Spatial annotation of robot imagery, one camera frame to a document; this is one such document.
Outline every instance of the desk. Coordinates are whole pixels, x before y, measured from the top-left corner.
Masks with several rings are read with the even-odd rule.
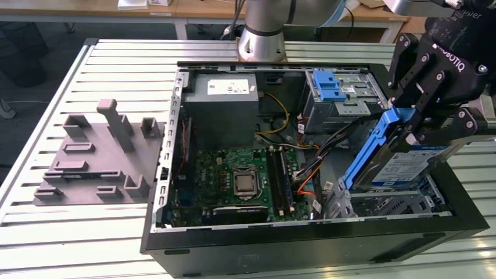
[[[118,10],[118,0],[3,0],[0,20],[32,22],[95,22],[95,23],[171,23],[178,39],[187,40],[187,24],[231,24],[232,0],[175,0],[171,6],[150,6],[146,10]],[[355,11],[355,27],[384,28],[380,42],[394,42],[403,23],[410,17],[395,15],[360,5]],[[351,17],[335,24],[350,27]]]
[[[362,62],[390,65],[394,45],[290,42],[290,62]],[[100,98],[122,102],[130,121],[168,120],[178,61],[236,61],[224,41],[100,40],[84,46],[0,187],[2,278],[171,278],[139,253],[147,204],[32,205],[46,167],[63,142],[71,112],[103,121]],[[400,263],[246,274],[236,278],[494,278],[496,257],[496,142],[474,142],[450,160],[491,229],[448,242]]]

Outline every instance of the floor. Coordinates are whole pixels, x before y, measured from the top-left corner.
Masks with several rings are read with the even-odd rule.
[[[50,47],[50,53],[42,58],[47,71],[47,81],[32,88],[18,88],[0,73],[0,96],[7,102],[44,101],[50,102],[64,79],[74,59],[87,38],[107,39],[176,39],[171,24],[98,24],[78,23],[75,33],[67,33],[62,23],[39,23],[42,35]],[[191,40],[218,40],[226,26],[190,25]],[[288,41],[315,41],[312,28],[292,27],[284,32]],[[46,103],[12,103],[18,115],[14,119],[0,118],[0,166],[12,165],[24,144],[35,129],[47,108]],[[0,182],[10,168],[0,167]]]

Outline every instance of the warning label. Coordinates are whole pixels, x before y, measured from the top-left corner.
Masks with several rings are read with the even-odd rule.
[[[428,166],[430,158],[438,156],[446,146],[415,146],[407,153],[396,153],[372,180],[374,185],[392,186],[412,181]]]
[[[250,94],[248,80],[210,80],[208,95]]]

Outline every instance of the wooden table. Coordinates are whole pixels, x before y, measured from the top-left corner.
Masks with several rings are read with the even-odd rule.
[[[118,10],[118,0],[2,0],[0,20],[32,22],[172,23],[178,39],[187,40],[187,24],[230,24],[234,0],[175,0],[171,6],[146,10]],[[356,28],[384,28],[380,42],[394,42],[410,17],[382,8],[359,6],[354,10]],[[244,12],[240,24],[244,23]],[[351,17],[335,24],[350,27]]]

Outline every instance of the aluminum table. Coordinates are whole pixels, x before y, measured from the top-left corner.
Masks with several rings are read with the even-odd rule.
[[[390,65],[394,45],[288,42],[291,62]],[[235,61],[236,45],[222,41],[100,40],[86,45],[0,188],[2,278],[170,278],[139,253],[146,204],[36,207],[42,183],[66,136],[68,113],[95,111],[102,98],[119,101],[130,121],[168,119],[176,62]],[[331,267],[223,278],[495,278],[496,142],[475,142],[450,164],[491,229],[451,241],[400,263]]]

